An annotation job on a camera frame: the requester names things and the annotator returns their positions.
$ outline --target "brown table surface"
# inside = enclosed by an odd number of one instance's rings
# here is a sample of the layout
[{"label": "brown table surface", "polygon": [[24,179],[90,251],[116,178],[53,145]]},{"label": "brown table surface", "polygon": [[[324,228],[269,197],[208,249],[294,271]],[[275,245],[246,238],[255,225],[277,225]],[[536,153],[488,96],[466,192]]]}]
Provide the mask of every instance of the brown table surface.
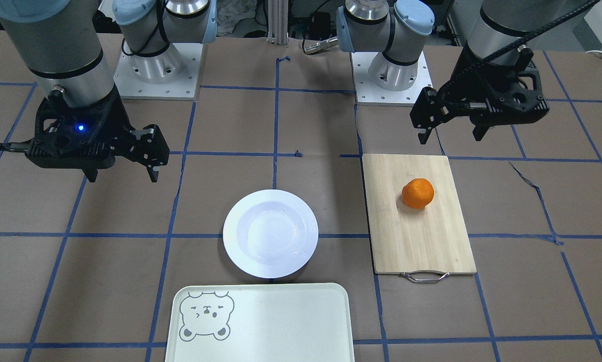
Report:
[{"label": "brown table surface", "polygon": [[[101,41],[113,68],[121,36]],[[436,87],[459,51],[425,49]],[[163,360],[181,287],[268,282],[341,284],[358,362],[602,360],[602,60],[535,62],[547,117],[482,142],[457,119],[421,146],[407,108],[355,106],[346,53],[219,38],[196,103],[124,101],[173,151],[157,184],[124,159],[89,184],[0,153],[0,361]],[[32,135],[33,82],[0,32],[0,141]],[[362,152],[450,158],[476,275],[374,274]],[[221,235],[235,202],[272,187],[304,199],[320,232],[310,262],[275,281],[234,266]]]}]

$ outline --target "grid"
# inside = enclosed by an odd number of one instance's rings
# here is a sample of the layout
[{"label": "grid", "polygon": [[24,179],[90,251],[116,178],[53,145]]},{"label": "grid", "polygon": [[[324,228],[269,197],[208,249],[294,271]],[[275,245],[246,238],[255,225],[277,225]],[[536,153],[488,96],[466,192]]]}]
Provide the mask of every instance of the grid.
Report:
[{"label": "grid", "polygon": [[[521,161],[521,162],[585,162],[585,163],[600,163],[602,166],[602,157],[600,152],[598,151],[595,143],[592,140],[586,126],[584,125],[578,110],[576,109],[574,103],[602,103],[602,101],[590,101],[585,99],[572,99],[570,98],[565,86],[563,85],[560,76],[554,69],[554,64],[552,64],[551,59],[547,53],[544,53],[545,59],[549,63],[554,75],[556,76],[557,81],[559,82],[563,92],[565,93],[565,99],[549,99],[550,102],[557,103],[569,103],[572,107],[573,112],[575,113],[579,123],[588,138],[597,158],[595,159],[572,159],[572,158],[529,158],[526,155],[526,150],[523,147],[523,144],[520,142],[519,135],[514,126],[511,127],[512,132],[517,140],[517,144],[521,151],[522,157],[484,157],[484,156],[450,156],[452,160],[500,160],[500,161]],[[279,95],[280,92],[310,92],[310,93],[318,93],[318,94],[353,94],[353,91],[349,90],[315,90],[315,89],[296,89],[296,88],[284,88],[280,87],[280,63],[285,61],[293,61],[290,56],[277,58],[276,62],[276,86],[275,87],[243,87],[243,86],[230,86],[230,85],[202,85],[202,88],[215,88],[215,89],[245,89],[245,90],[259,90],[266,92],[275,92],[275,109],[273,114],[274,119],[274,129],[275,132],[273,134],[273,153],[241,153],[241,152],[214,152],[214,151],[188,151],[188,146],[190,143],[191,132],[193,128],[193,124],[195,122],[195,110],[196,103],[193,103],[191,108],[191,115],[188,124],[188,130],[186,135],[186,140],[184,144],[184,148],[182,151],[172,151],[172,154],[179,154],[182,156],[181,162],[181,174],[178,183],[178,189],[176,196],[174,198],[174,203],[171,209],[170,219],[169,219],[169,227],[166,234],[133,234],[133,233],[92,233],[92,232],[71,232],[71,227],[73,225],[73,221],[75,219],[75,214],[77,213],[78,206],[80,204],[80,200],[82,198],[85,185],[87,184],[87,180],[85,178],[82,179],[80,184],[80,188],[77,193],[77,197],[73,204],[72,212],[69,217],[68,224],[66,225],[66,229],[64,232],[0,232],[0,236],[53,236],[53,237],[61,237],[61,246],[57,252],[57,257],[55,259],[55,263],[53,266],[53,270],[51,273],[50,280],[48,280],[48,285],[46,287],[45,296],[41,303],[41,308],[39,310],[39,314],[36,320],[36,324],[32,335],[30,336],[29,343],[0,343],[0,348],[13,348],[13,349],[25,349],[25,359],[24,361],[28,361],[30,359],[31,353],[34,349],[42,349],[42,348],[145,348],[146,349],[146,357],[145,361],[149,362],[151,359],[151,352],[153,348],[165,348],[166,343],[162,341],[154,341],[154,336],[156,332],[156,324],[158,321],[158,312],[160,310],[160,304],[162,301],[162,291],[163,284],[165,280],[165,274],[167,272],[167,265],[169,263],[169,248],[171,240],[174,238],[222,238],[222,234],[183,234],[174,232],[174,222],[178,211],[179,198],[181,194],[182,180],[184,176],[184,172],[186,169],[186,160],[189,155],[211,155],[211,156],[258,156],[258,157],[271,157],[273,160],[272,168],[273,168],[273,179],[272,186],[273,188],[277,187],[277,167],[278,167],[278,158],[280,157],[302,157],[303,154],[297,153],[279,153],[278,152],[278,120],[279,120]],[[13,126],[9,130],[9,133],[5,137],[4,142],[8,142],[10,137],[13,135],[13,132],[18,125],[24,110],[29,105],[29,101],[32,97],[34,90],[36,89],[36,84],[34,83],[9,83],[9,82],[0,82],[0,85],[11,85],[18,87],[29,87],[30,91],[28,93],[27,98],[25,99],[24,104],[21,106],[20,112],[18,113],[17,118],[15,119]],[[441,149],[441,153],[446,155],[444,150],[444,146],[439,138],[439,134],[437,134],[437,140],[439,142],[439,147]],[[363,146],[361,137],[358,135],[358,154],[340,154],[339,157],[342,158],[359,158],[361,159],[361,155],[363,154]],[[363,179],[363,164],[361,163],[361,186],[364,187],[365,180]],[[544,214],[546,217],[546,222],[549,225],[549,234],[479,234],[479,233],[469,233],[470,238],[540,238],[547,241],[556,242],[558,245],[561,245],[562,242],[558,240],[558,238],[572,238],[572,239],[602,239],[602,235],[598,234],[558,234],[556,233],[551,218],[549,217],[549,213],[547,212],[547,208],[545,206],[544,198],[542,191],[540,188],[537,188],[538,196],[540,197],[540,202],[542,208],[544,209]],[[128,343],[105,343],[105,342],[87,342],[87,343],[39,343],[36,341],[37,333],[39,332],[39,328],[41,326],[41,322],[43,321],[46,305],[48,304],[48,299],[50,298],[50,294],[53,289],[53,285],[55,282],[55,277],[57,276],[57,271],[59,269],[59,265],[62,259],[62,255],[64,252],[64,247],[69,238],[73,237],[82,237],[82,238],[165,238],[165,249],[163,253],[163,261],[162,268],[160,271],[160,282],[158,285],[158,291],[155,298],[154,303],[154,311],[153,318],[151,320],[151,329],[149,333],[149,337],[146,341],[135,341]],[[370,238],[369,234],[319,234],[319,238]],[[489,331],[488,337],[444,337],[444,338],[412,338],[412,339],[396,339],[396,338],[388,338],[386,335],[386,330],[384,328],[383,323],[383,303],[381,298],[381,289],[379,285],[379,276],[374,274],[374,286],[375,286],[375,294],[377,300],[377,312],[379,315],[379,326],[380,326],[380,339],[356,339],[354,340],[354,344],[379,344],[383,347],[384,360],[389,362],[390,354],[388,352],[388,346],[391,344],[433,344],[433,343],[491,343],[492,350],[494,353],[494,358],[496,361],[500,361],[500,352],[498,348],[498,342],[512,342],[512,341],[571,341],[571,340],[588,340],[595,341],[600,356],[602,357],[602,345],[600,341],[602,340],[602,334],[598,334],[595,329],[592,319],[590,317],[589,311],[584,302],[581,291],[578,288],[576,279],[574,277],[574,273],[570,266],[570,263],[567,259],[567,256],[564,251],[560,251],[561,257],[563,259],[563,263],[566,267],[568,276],[572,282],[572,286],[575,290],[577,298],[579,300],[580,306],[584,313],[584,316],[588,322],[591,333],[590,334],[579,334],[579,335],[512,335],[512,336],[496,336],[493,332],[491,316],[489,307],[487,307],[487,302],[484,296],[484,290],[482,288],[482,280],[480,278],[480,273],[475,275],[475,283],[480,296],[480,301],[482,303],[482,309],[484,311],[484,317],[487,324],[487,329]]]}]

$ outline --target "wooden cutting board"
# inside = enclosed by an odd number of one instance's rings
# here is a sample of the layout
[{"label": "wooden cutting board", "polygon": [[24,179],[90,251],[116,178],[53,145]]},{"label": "wooden cutting board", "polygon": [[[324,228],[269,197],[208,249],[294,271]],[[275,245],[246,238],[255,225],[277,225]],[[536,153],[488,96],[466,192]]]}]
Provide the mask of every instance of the wooden cutting board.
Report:
[{"label": "wooden cutting board", "polygon": [[[476,272],[446,156],[364,154],[363,174],[377,273]],[[401,200],[402,188],[415,178],[428,179],[435,189],[422,210]]]}]

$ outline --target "light blue joint cap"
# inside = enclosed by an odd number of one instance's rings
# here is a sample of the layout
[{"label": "light blue joint cap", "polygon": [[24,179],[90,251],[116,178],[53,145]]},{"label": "light blue joint cap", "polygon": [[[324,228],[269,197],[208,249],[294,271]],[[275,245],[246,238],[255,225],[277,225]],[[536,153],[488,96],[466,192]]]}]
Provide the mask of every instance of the light blue joint cap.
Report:
[{"label": "light blue joint cap", "polygon": [[68,3],[70,0],[0,0],[0,18],[13,23],[36,23],[52,18]]},{"label": "light blue joint cap", "polygon": [[345,21],[343,7],[337,9],[337,38],[339,39],[339,49],[341,49],[341,51],[354,53],[354,45],[352,45],[348,23]]},{"label": "light blue joint cap", "polygon": [[207,18],[207,29],[202,37],[202,43],[213,43],[216,40],[218,21],[216,20],[216,0],[209,0],[209,17]]},{"label": "light blue joint cap", "polygon": [[155,0],[115,0],[113,2],[115,21],[122,27],[131,25],[144,18],[154,6]]},{"label": "light blue joint cap", "polygon": [[427,36],[433,30],[435,15],[428,5],[420,0],[397,0],[395,14],[404,25],[417,34]]}]

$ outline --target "metal frame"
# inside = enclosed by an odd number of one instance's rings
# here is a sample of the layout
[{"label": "metal frame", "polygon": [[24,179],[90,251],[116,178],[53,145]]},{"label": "metal frame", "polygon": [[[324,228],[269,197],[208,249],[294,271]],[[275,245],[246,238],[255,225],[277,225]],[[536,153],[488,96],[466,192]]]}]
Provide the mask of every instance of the metal frame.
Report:
[{"label": "metal frame", "polygon": [[368,68],[377,53],[359,51],[352,53],[352,75],[354,87],[357,91],[357,104],[361,106],[412,106],[415,104],[419,92],[423,87],[433,85],[430,72],[425,63],[423,52],[419,56],[419,72],[409,89],[404,91],[390,91],[376,85],[368,75]]},{"label": "metal frame", "polygon": [[267,42],[287,46],[287,0],[269,0],[267,2]]},{"label": "metal frame", "polygon": [[130,58],[124,53],[115,68],[115,84],[123,99],[179,99],[195,100],[202,61],[203,44],[174,43],[187,69],[174,81],[160,84],[146,83],[135,74]]}]

